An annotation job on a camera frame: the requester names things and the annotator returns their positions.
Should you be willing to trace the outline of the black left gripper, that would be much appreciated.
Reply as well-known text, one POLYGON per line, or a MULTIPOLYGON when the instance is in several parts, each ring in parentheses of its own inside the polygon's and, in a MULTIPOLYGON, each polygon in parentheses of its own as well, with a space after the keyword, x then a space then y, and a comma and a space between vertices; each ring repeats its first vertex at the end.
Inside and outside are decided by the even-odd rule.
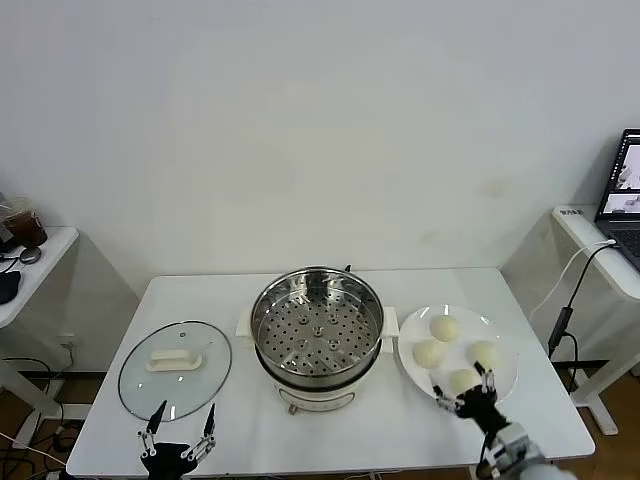
POLYGON ((138 432, 142 442, 141 462, 147 471, 148 480, 180 480, 194 471, 215 447, 215 410, 213 403, 209 410, 202 436, 193 446, 184 443, 161 442, 155 445, 155 435, 162 422, 167 401, 164 400, 151 415, 144 430, 138 432))

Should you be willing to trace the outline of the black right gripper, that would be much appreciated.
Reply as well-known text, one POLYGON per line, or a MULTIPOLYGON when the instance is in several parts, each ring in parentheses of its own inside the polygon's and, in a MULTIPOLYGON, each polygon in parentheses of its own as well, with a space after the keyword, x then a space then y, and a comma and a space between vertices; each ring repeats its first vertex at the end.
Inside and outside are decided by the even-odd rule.
POLYGON ((442 388, 432 384, 435 400, 440 408, 454 411, 462 419, 471 419, 484 434, 496 434, 505 427, 505 417, 495 407, 497 390, 494 370, 486 369, 480 362, 473 364, 481 379, 481 387, 474 387, 452 398, 442 388))

